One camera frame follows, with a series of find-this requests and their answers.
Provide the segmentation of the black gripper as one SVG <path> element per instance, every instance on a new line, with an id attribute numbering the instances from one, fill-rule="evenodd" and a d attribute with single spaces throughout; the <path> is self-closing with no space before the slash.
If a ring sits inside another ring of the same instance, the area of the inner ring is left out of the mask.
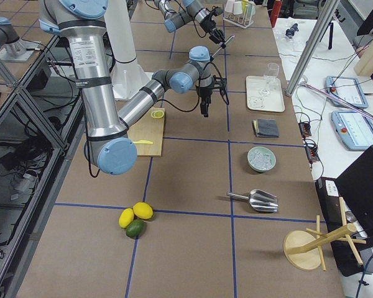
<path id="1" fill-rule="evenodd" d="M 211 104 L 211 95 L 213 90 L 218 90 L 222 97 L 227 95 L 227 80 L 221 75 L 210 75 L 207 78 L 199 80 L 195 87 L 197 95 L 201 98 L 200 111 L 204 117 L 209 117 L 209 108 Z"/>
<path id="2" fill-rule="evenodd" d="M 212 10 L 208 12 L 208 15 L 201 21 L 201 28 L 205 33 L 209 34 L 209 38 L 215 44 L 223 44 L 225 42 L 225 36 L 221 29 L 217 28 L 217 24 L 213 17 L 220 16 L 223 13 L 223 9 L 220 7 L 212 7 Z"/>

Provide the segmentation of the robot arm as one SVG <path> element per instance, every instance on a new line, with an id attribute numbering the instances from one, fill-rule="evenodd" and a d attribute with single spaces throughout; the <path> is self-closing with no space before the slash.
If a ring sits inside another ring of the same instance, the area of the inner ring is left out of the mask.
<path id="1" fill-rule="evenodd" d="M 212 42 L 225 47 L 224 32 L 213 19 L 213 17 L 220 16 L 223 13 L 221 7 L 213 6 L 208 9 L 200 1 L 182 1 L 182 3 L 177 1 L 180 10 L 176 11 L 170 1 L 153 1 L 153 3 L 163 15 L 167 32 L 175 32 L 192 22 L 194 26 L 199 25 L 203 30 L 203 35 L 198 34 L 201 38 L 209 35 Z"/>
<path id="2" fill-rule="evenodd" d="M 68 40 L 85 107 L 85 156 L 104 173 L 132 168 L 137 148 L 127 131 L 168 90 L 196 88 L 203 115 L 214 90 L 228 96 L 226 79 L 204 46 L 193 47 L 182 67 L 147 77 L 136 60 L 125 1 L 40 1 L 39 9 L 41 29 Z"/>

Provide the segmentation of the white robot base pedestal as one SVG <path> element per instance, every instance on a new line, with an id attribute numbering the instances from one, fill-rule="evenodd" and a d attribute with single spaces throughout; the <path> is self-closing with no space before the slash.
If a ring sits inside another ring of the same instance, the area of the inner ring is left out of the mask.
<path id="1" fill-rule="evenodd" d="M 115 65 L 111 71 L 114 97 L 128 101 L 151 80 L 137 61 L 129 13 L 125 0 L 109 0 L 104 15 Z"/>

